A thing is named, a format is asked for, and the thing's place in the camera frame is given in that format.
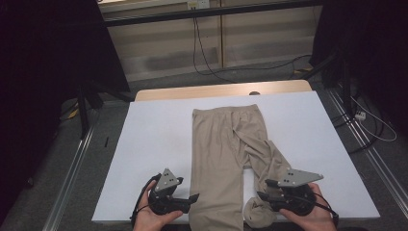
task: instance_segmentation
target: human hand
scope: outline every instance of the human hand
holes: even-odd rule
[[[173,211],[161,216],[153,213],[150,207],[147,206],[149,204],[147,192],[154,187],[155,183],[156,181],[152,181],[143,193],[138,208],[139,212],[138,217],[136,218],[134,231],[160,231],[163,226],[183,215],[183,212],[181,211]]]
[[[314,193],[321,195],[320,188],[317,184],[310,183],[310,188]],[[327,206],[327,203],[320,197],[316,196],[317,203]],[[328,211],[315,206],[312,212],[307,216],[298,216],[295,213],[281,209],[279,212],[287,219],[293,221],[302,227],[305,231],[336,231],[331,215]]]

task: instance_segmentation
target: black cable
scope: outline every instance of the black cable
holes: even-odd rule
[[[291,60],[291,61],[289,61],[289,62],[287,62],[287,63],[280,64],[280,65],[276,65],[276,66],[270,66],[270,67],[240,67],[240,68],[227,68],[227,69],[221,69],[221,70],[213,71],[212,69],[210,69],[210,67],[209,67],[209,65],[208,65],[208,63],[207,63],[206,56],[204,55],[204,49],[203,49],[203,46],[202,46],[200,31],[199,31],[199,28],[198,28],[198,21],[197,21],[196,18],[194,18],[193,21],[194,21],[194,51],[193,51],[193,55],[192,55],[192,62],[193,62],[193,64],[194,64],[194,69],[195,69],[195,71],[196,71],[198,74],[201,74],[201,75],[215,75],[217,78],[222,79],[222,80],[224,80],[224,81],[228,81],[228,82],[231,82],[231,83],[236,83],[236,82],[233,82],[233,81],[231,81],[231,80],[227,80],[227,79],[224,79],[224,78],[220,78],[219,76],[217,76],[217,74],[220,73],[220,72],[234,71],[234,70],[268,70],[268,69],[275,69],[275,68],[282,67],[282,66],[285,66],[285,65],[288,65],[288,64],[293,64],[295,61],[300,60],[301,58],[311,57],[311,56],[312,56],[312,55],[299,56],[299,57],[296,57],[296,58],[294,58],[293,60]],[[197,69],[197,67],[196,67],[196,64],[195,64],[196,35],[198,35],[198,40],[199,40],[199,43],[200,43],[201,52],[202,52],[202,54],[203,54],[204,61],[206,62],[206,66],[207,66],[208,69],[210,70],[210,73],[201,72],[201,71],[199,71],[199,70]]]
[[[292,74],[291,76],[289,76],[288,80],[292,79],[293,76],[294,76],[294,62],[292,62]]]
[[[201,53],[202,53],[202,55],[203,55],[203,57],[204,57],[204,61],[205,61],[205,64],[206,64],[207,68],[211,71],[211,74],[214,75],[214,76],[216,76],[218,79],[221,79],[221,80],[230,82],[230,83],[232,83],[232,84],[237,84],[237,82],[235,82],[235,81],[228,80],[228,79],[224,79],[224,78],[221,78],[221,77],[217,76],[217,75],[210,69],[210,66],[208,65],[208,62],[207,62],[207,58],[205,57],[205,54],[204,54],[204,49],[203,49],[203,44],[202,44],[202,42],[201,42],[200,29],[198,28],[197,18],[193,18],[192,20],[194,21],[194,53],[193,53],[193,59],[192,59],[192,61],[193,61],[193,63],[194,63],[194,68],[195,68],[195,70],[197,71],[197,73],[203,74],[203,73],[200,73],[200,72],[198,71],[197,67],[195,66],[195,45],[196,45],[196,36],[195,36],[195,35],[198,35],[198,41],[200,42]]]
[[[139,204],[140,204],[140,201],[141,201],[141,198],[143,197],[144,192],[146,192],[147,187],[150,185],[150,183],[151,183],[152,181],[154,181],[154,180],[158,181],[161,176],[162,176],[161,173],[159,173],[159,174],[153,176],[152,178],[150,178],[150,180],[147,181],[147,183],[146,183],[146,184],[144,185],[144,187],[141,189],[141,193],[140,193],[140,195],[139,195],[138,201],[136,202],[135,209],[133,210],[132,216],[130,217],[130,220],[131,220],[131,223],[132,223],[132,227],[135,226],[136,217],[138,216],[138,212],[139,212],[140,210],[144,209],[145,207],[149,206],[149,205],[146,205],[146,206],[143,206],[141,209],[138,209]]]
[[[337,120],[339,120],[339,119],[341,119],[343,116],[345,116],[345,115],[347,115],[346,113],[343,113],[343,114],[341,114],[341,115],[337,115],[337,116],[334,116],[334,117],[332,117],[332,118],[330,118],[330,120],[332,121],[332,123],[333,122],[336,122]]]
[[[315,7],[316,7],[316,6],[313,6],[313,9],[312,9],[313,19],[315,20],[315,26],[318,27],[318,22],[316,21]]]
[[[364,97],[362,97],[362,98],[363,98],[363,101],[365,102],[365,104],[366,104],[366,106],[367,106],[368,111],[371,112],[371,109],[370,109],[369,104],[366,102],[366,100],[364,99]],[[378,111],[378,112],[380,113],[380,118],[383,120],[383,116],[384,116],[384,115],[382,114],[381,111]],[[383,131],[384,131],[384,124],[381,123],[381,128],[380,128],[380,131],[379,131],[378,134],[377,134],[377,121],[376,121],[376,119],[374,120],[374,126],[375,126],[375,128],[374,128],[374,130],[375,130],[375,131],[374,131],[375,136],[380,137],[380,136],[382,135]],[[366,143],[366,144],[364,144],[363,146],[361,146],[361,147],[359,147],[359,148],[356,148],[356,149],[354,149],[354,150],[352,150],[352,151],[347,151],[347,153],[348,153],[349,155],[351,155],[351,154],[360,152],[360,151],[362,151],[362,150],[365,150],[365,149],[371,147],[372,145],[375,144],[376,141],[378,141],[378,138],[375,137],[375,136],[372,136],[368,143]]]
[[[323,196],[320,195],[320,194],[315,193],[315,195],[318,195],[319,197],[323,198]],[[309,203],[309,204],[313,204],[313,205],[315,205],[315,206],[317,206],[317,207],[319,207],[319,208],[321,208],[321,209],[323,209],[323,210],[329,212],[330,214],[332,214],[332,219],[333,219],[334,225],[337,227],[337,225],[339,224],[339,215],[338,215],[336,212],[334,212],[334,210],[331,209],[331,206],[330,206],[330,204],[327,202],[326,199],[323,198],[324,202],[327,203],[327,206],[324,206],[324,205],[322,205],[322,204],[320,204],[320,203],[317,203],[316,201],[311,201],[311,200],[305,199],[305,198],[303,198],[303,197],[299,197],[299,196],[295,196],[295,195],[290,195],[290,194],[286,194],[285,196],[290,197],[290,198],[293,198],[293,199],[301,200],[301,201],[304,201],[304,202]]]
[[[357,91],[356,94],[353,96],[353,98],[357,99],[357,98],[360,97],[360,95],[361,95],[361,93],[360,93],[359,91]],[[339,127],[342,127],[342,126],[348,124],[349,122],[351,122],[351,121],[354,119],[355,114],[357,113],[357,104],[354,103],[354,105],[351,106],[351,111],[352,111],[352,112],[351,112],[351,113],[352,113],[352,116],[351,116],[351,117],[349,117],[349,118],[348,118],[346,121],[344,121],[343,123],[337,124],[337,125],[333,125],[333,126],[334,126],[335,128],[339,128]],[[344,113],[344,114],[339,115],[338,117],[342,117],[342,116],[346,116],[346,115],[347,115],[347,113]]]

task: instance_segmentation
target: wall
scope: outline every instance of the wall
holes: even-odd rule
[[[105,18],[185,11],[187,0],[104,0]],[[211,7],[270,0],[212,0]],[[311,54],[321,7],[198,18],[203,50],[211,68],[289,60]],[[129,82],[195,72],[193,19],[109,28]],[[196,37],[195,64],[207,66]]]

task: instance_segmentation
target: khaki pants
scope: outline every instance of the khaki pants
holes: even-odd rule
[[[194,110],[192,116],[191,194],[200,196],[189,212],[191,230],[243,230],[243,169],[253,168],[256,191],[264,192],[265,180],[278,180],[290,165],[268,141],[256,105]],[[269,205],[260,199],[249,203],[246,222],[271,225]]]

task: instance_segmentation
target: white table surface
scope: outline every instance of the white table surface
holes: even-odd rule
[[[141,188],[165,167],[184,177],[174,197],[188,198],[192,110],[251,104],[258,105],[268,138],[293,168],[324,175],[317,183],[340,218],[379,217],[319,97],[309,91],[131,103],[92,221],[129,222]],[[252,175],[251,169],[243,172],[242,203],[256,195]]]

